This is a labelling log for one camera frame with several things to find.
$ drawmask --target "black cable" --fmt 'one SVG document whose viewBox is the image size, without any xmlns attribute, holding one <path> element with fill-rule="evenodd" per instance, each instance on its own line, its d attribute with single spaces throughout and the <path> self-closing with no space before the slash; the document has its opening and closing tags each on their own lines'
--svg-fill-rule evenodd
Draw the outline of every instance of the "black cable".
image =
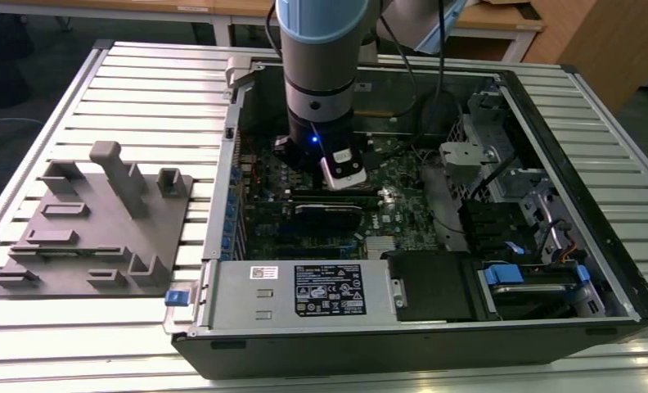
<svg viewBox="0 0 648 393">
<path fill-rule="evenodd" d="M 445 5 L 443 4 L 443 0 L 437 0 L 437 23 L 440 27 L 440 36 L 441 36 L 441 43 L 439 45 L 439 52 L 437 52 L 437 86 L 435 88 L 435 98 L 433 103 L 435 107 L 440 105 L 440 98 L 441 98 L 441 90 L 443 90 L 443 82 L 444 82 L 444 71 L 445 71 Z"/>
<path fill-rule="evenodd" d="M 416 107 L 417 104 L 417 96 L 419 96 L 419 85 L 416 82 L 416 76 L 413 75 L 413 69 L 411 68 L 411 63 L 409 59 L 407 58 L 407 55 L 404 53 L 404 48 L 401 47 L 401 44 L 399 43 L 397 36 L 395 35 L 392 28 L 389 27 L 389 24 L 387 23 L 387 19 L 384 15 L 380 15 L 380 21 L 381 24 L 385 26 L 387 33 L 389 34 L 389 37 L 392 38 L 393 46 L 397 48 L 399 56 L 401 57 L 401 61 L 404 62 L 404 66 L 407 67 L 407 71 L 409 73 L 409 79 L 411 79 L 411 86 L 413 88 L 413 95 L 411 96 L 411 104 L 409 106 L 400 112 L 395 113 L 392 117 L 401 117 L 407 115 L 413 108 Z"/>
<path fill-rule="evenodd" d="M 428 129 L 433 126 L 435 123 L 435 115 L 436 113 L 440 112 L 440 105 L 441 105 L 441 94 L 448 94 L 451 98 L 455 101 L 455 105 L 458 107 L 459 111 L 459 116 L 462 119 L 463 116 L 463 106 L 459 103 L 458 98 L 455 95 L 448 92 L 444 88 L 444 76 L 445 76 L 445 50 L 444 50 L 444 45 L 445 45 L 445 10 L 443 6 L 443 0 L 439 0 L 437 2 L 437 17 L 439 17 L 439 33 L 440 33 L 440 47 L 439 47 L 439 52 L 437 52 L 437 80 L 436 80 L 436 86 L 435 86 L 435 92 L 431 91 L 425 94 L 423 94 L 417 100 L 416 100 L 416 105 L 412 108 L 413 114 L 411 115 L 412 118 L 412 127 L 411 129 L 415 130 L 415 134 L 411 137 L 409 141 L 404 145 L 399 145 L 391 152 L 388 152 L 384 156 L 384 160 L 389 160 L 392 157 L 395 157 L 399 153 L 403 151 L 407 151 L 411 149 L 411 146 L 421 139 L 424 134 L 427 133 L 427 129 L 423 127 L 423 109 L 424 109 L 424 103 L 429 99 L 431 94 L 433 93 L 433 103 L 431 108 L 435 109 L 435 111 L 431 112 L 431 118 L 429 118 L 429 123 L 428 123 Z"/>
<path fill-rule="evenodd" d="M 460 231 L 459 229 L 455 229 L 455 228 L 451 228 L 436 216 L 435 216 L 435 213 L 433 211 L 429 211 L 429 214 L 431 214 L 431 217 L 433 217 L 433 220 L 436 221 L 436 223 L 444 228 L 447 229 L 448 231 L 451 232 L 455 232 L 455 233 L 459 233 L 460 235 L 464 235 L 466 233 L 463 231 Z"/>
<path fill-rule="evenodd" d="M 271 10 L 268 10 L 268 15 L 267 15 L 267 37 L 268 37 L 268 42 L 271 43 L 271 47 L 276 51 L 276 54 L 280 57 L 280 60 L 283 60 L 283 52 L 280 51 L 279 46 L 276 45 L 276 42 L 273 41 L 273 35 L 271 34 L 271 19 L 273 18 L 273 14 L 276 12 L 276 2 L 273 2 L 271 6 Z"/>
<path fill-rule="evenodd" d="M 547 239 L 550 238 L 550 232 L 552 232 L 552 228 L 562 222 L 564 219 L 554 219 L 550 221 L 547 225 L 547 231 L 544 231 L 543 237 L 540 238 L 540 242 L 538 243 L 538 248 L 535 249 L 535 257 L 538 260 L 543 258 L 543 250 L 544 245 L 547 244 Z"/>
<path fill-rule="evenodd" d="M 502 172 L 507 170 L 508 166 L 514 162 L 514 160 L 519 158 L 519 152 L 514 151 L 514 154 L 496 166 L 495 171 L 487 176 L 487 178 L 480 182 L 475 190 L 472 191 L 472 194 L 470 194 L 470 199 L 475 199 L 478 196 L 479 192 L 483 190 L 484 187 L 490 185 L 491 182 L 494 182 L 495 178 L 499 177 Z"/>
</svg>

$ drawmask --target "motherboard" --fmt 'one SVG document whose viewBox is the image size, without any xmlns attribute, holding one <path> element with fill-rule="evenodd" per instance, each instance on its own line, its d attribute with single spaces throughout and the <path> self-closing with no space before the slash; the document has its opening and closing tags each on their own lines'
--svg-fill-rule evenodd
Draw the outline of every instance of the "motherboard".
<svg viewBox="0 0 648 393">
<path fill-rule="evenodd" d="M 364 143 L 384 154 L 400 140 Z M 420 176 L 432 151 L 405 151 L 336 192 L 283 164 L 268 141 L 245 137 L 241 152 L 248 260 L 379 259 L 384 251 L 439 248 Z"/>
</svg>

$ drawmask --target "aluminum extrusion table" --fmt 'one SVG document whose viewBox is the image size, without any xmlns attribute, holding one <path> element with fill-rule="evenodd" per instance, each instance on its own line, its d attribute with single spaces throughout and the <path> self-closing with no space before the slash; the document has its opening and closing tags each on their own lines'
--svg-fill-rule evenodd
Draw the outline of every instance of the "aluminum extrusion table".
<svg viewBox="0 0 648 393">
<path fill-rule="evenodd" d="M 273 54 L 149 43 L 93 49 L 0 197 L 0 267 L 45 194 L 45 162 L 85 160 L 96 140 L 116 140 L 143 173 L 171 165 L 197 180 L 173 280 L 199 278 L 235 55 Z M 552 65 L 448 65 L 515 71 L 648 281 L 648 160 L 583 79 Z M 0 300 L 0 391 L 648 391 L 648 337 L 544 366 L 212 382 L 173 350 L 164 318 L 163 299 Z M 175 315 L 189 318 L 189 309 Z"/>
</svg>

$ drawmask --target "blue latch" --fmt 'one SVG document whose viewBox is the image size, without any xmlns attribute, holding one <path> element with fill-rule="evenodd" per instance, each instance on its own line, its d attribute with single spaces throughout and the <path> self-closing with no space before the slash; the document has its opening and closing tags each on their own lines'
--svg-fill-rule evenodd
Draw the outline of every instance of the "blue latch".
<svg viewBox="0 0 648 393">
<path fill-rule="evenodd" d="M 187 307 L 191 303 L 189 291 L 167 291 L 164 304 L 167 307 Z"/>
<path fill-rule="evenodd" d="M 518 255 L 524 255 L 526 250 L 514 242 L 504 242 L 507 243 L 508 248 L 516 253 Z"/>
<path fill-rule="evenodd" d="M 582 284 L 591 281 L 591 275 L 588 274 L 588 270 L 586 269 L 584 265 L 576 266 L 576 274 L 579 275 L 579 280 Z"/>
<path fill-rule="evenodd" d="M 492 264 L 484 269 L 484 277 L 490 285 L 523 283 L 523 274 L 516 264 Z"/>
</svg>

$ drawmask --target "metal bracket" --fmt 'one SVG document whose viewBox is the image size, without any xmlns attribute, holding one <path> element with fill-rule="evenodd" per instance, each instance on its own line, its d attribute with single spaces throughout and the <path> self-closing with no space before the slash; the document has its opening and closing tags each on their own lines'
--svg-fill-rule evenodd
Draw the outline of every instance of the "metal bracket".
<svg viewBox="0 0 648 393">
<path fill-rule="evenodd" d="M 522 198 L 547 177 L 542 169 L 510 169 L 496 179 L 506 198 Z"/>
<path fill-rule="evenodd" d="M 225 80 L 229 88 L 243 87 L 251 80 L 253 70 L 251 56 L 233 56 L 227 61 Z"/>
<path fill-rule="evenodd" d="M 404 292 L 404 281 L 399 279 L 393 279 L 391 281 L 392 283 L 392 301 L 393 301 L 393 306 L 397 309 L 403 309 L 407 304 L 407 295 Z"/>
<path fill-rule="evenodd" d="M 454 183 L 464 185 L 478 179 L 482 165 L 494 161 L 484 148 L 470 142 L 443 143 L 441 159 Z"/>
</svg>

